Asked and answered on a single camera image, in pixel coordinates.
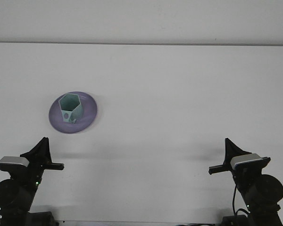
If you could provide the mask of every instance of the white wall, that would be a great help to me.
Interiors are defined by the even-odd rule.
[[[61,134],[48,111],[73,90],[91,94],[99,115]],[[270,156],[263,172],[283,183],[283,47],[0,43],[0,158],[43,136],[65,170],[44,173],[32,211],[218,223],[231,215],[234,183],[208,167],[223,162],[225,137]]]
[[[0,41],[283,44],[283,0],[0,0]]]

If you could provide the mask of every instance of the purple plate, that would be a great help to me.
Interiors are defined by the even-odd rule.
[[[74,124],[64,122],[58,100],[65,94],[61,95],[53,102],[49,110],[49,121],[53,128],[62,133],[77,133],[91,125],[94,121],[98,108],[95,100],[87,93],[84,92],[69,92],[79,95],[81,104],[83,106],[83,116],[78,119]]]

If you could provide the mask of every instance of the table surface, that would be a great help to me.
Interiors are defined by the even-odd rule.
[[[99,107],[94,123],[72,135],[48,119],[70,91]],[[232,214],[234,182],[208,167],[223,162],[224,138],[271,157],[263,173],[283,183],[283,47],[0,43],[0,158],[42,137],[65,169],[44,172],[32,212],[220,223]]]

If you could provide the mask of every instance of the light green cup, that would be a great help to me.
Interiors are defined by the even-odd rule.
[[[83,116],[83,107],[79,95],[66,93],[58,103],[60,105],[63,121],[75,123],[76,120]]]

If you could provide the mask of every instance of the hexagonal cup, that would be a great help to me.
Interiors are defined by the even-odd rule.
[[[79,95],[67,93],[58,101],[63,121],[75,123],[83,116],[83,107]]]

